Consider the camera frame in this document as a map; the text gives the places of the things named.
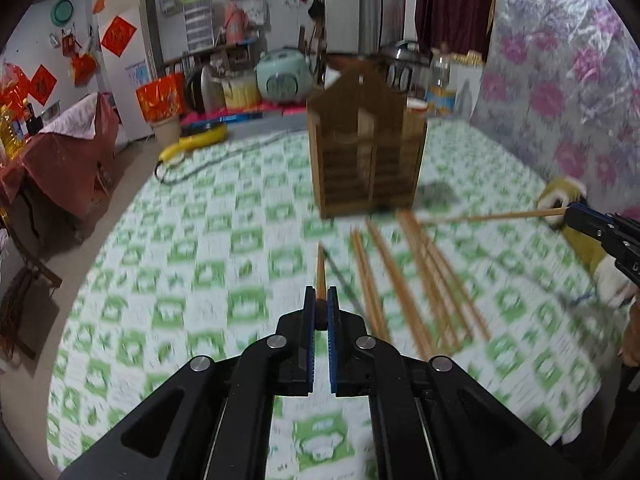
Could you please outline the person right hand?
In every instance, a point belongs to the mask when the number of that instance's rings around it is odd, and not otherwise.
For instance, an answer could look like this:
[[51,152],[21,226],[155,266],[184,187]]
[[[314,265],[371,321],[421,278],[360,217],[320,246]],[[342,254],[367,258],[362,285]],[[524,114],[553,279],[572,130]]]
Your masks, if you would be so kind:
[[636,300],[629,309],[629,320],[624,331],[620,356],[630,367],[640,365],[640,307]]

